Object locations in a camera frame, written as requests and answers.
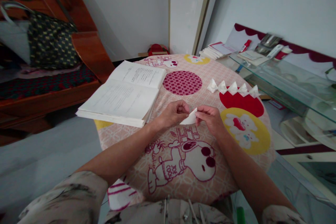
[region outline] red scalloped trim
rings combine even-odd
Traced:
[[[265,33],[262,33],[260,31],[248,28],[248,27],[246,27],[244,25],[240,25],[238,23],[235,23],[234,28],[238,32],[245,30],[246,34],[249,35],[249,36],[253,36],[253,35],[257,34],[257,36],[258,36],[258,38],[260,40],[262,40],[263,37],[265,36]],[[293,50],[294,54],[305,54],[305,53],[308,53],[309,54],[309,58],[312,61],[314,61],[314,62],[332,62],[333,67],[336,69],[336,59],[335,58],[332,58],[332,57],[327,56],[325,54],[322,54],[322,53],[319,53],[319,52],[307,49],[305,47],[301,47],[301,46],[296,45],[296,44],[289,43],[289,42],[287,42],[285,40],[281,40],[280,43],[282,45],[284,45],[284,46],[289,46],[289,48]]]

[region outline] notebook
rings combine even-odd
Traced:
[[[76,115],[142,128],[148,122],[167,72],[122,62]]]

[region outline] red cup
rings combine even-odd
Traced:
[[[283,48],[276,56],[275,60],[282,60],[284,57],[286,57],[288,54],[290,54],[293,50],[289,48]]]

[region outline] floor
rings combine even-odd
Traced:
[[[0,214],[6,213],[1,224],[15,223],[29,202],[101,151],[94,122],[74,117],[76,109],[74,106],[51,114],[54,128],[0,147]],[[332,223],[336,219],[336,211],[317,201],[278,160],[268,174],[307,223]],[[248,224],[257,223],[241,192],[235,193],[232,201],[235,208],[244,207]],[[108,210],[105,197],[99,223],[104,222]]]

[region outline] pink tablecloth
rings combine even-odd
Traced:
[[[225,126],[246,153],[263,170],[270,167],[275,152],[270,120],[260,99],[207,90],[211,78],[217,84],[225,80],[227,86],[236,81],[240,87],[246,82],[238,74],[208,58],[184,54],[152,56],[138,63],[167,70],[150,120],[159,116],[169,102],[179,99],[189,104],[190,111],[202,104],[217,107]],[[96,124],[102,149],[139,130],[99,121]],[[157,201],[168,194],[172,198],[211,204],[238,189],[215,138],[202,123],[198,127],[173,127],[157,136],[121,180],[109,189],[109,194],[113,196],[121,191],[128,197],[120,206],[128,201],[127,204],[144,199]]]

